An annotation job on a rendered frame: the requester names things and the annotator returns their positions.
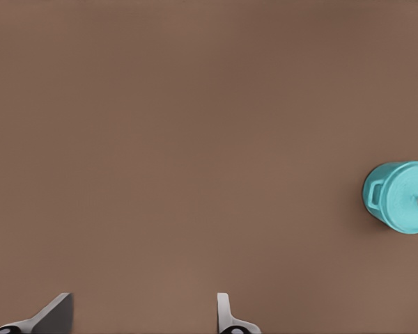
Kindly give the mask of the teal pot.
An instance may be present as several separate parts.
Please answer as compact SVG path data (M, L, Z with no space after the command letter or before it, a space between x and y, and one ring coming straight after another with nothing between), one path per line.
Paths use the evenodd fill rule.
M385 215L387 189L394 179L394 174L397 170L409 162L410 161L390 162L379 165L370 172L364 182L362 200L367 211L391 229L393 228L388 224Z

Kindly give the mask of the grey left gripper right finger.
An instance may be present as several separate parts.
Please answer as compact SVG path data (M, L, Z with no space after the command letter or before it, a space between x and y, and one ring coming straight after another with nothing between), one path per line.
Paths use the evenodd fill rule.
M231 313L229 295L217 293L218 334L261 334L261 329L253 323L235 318Z

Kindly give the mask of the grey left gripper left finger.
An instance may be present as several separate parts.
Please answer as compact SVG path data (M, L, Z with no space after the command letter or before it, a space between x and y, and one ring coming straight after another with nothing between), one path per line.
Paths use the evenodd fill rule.
M73 293L59 294L33 317L0 327L0 334L71 334Z

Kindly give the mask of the teal lid with white knob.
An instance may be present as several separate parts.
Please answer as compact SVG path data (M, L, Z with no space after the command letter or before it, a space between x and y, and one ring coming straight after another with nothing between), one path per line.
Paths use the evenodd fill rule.
M418 234L418 161L411 161L394 174L386 195L388 224L405 234Z

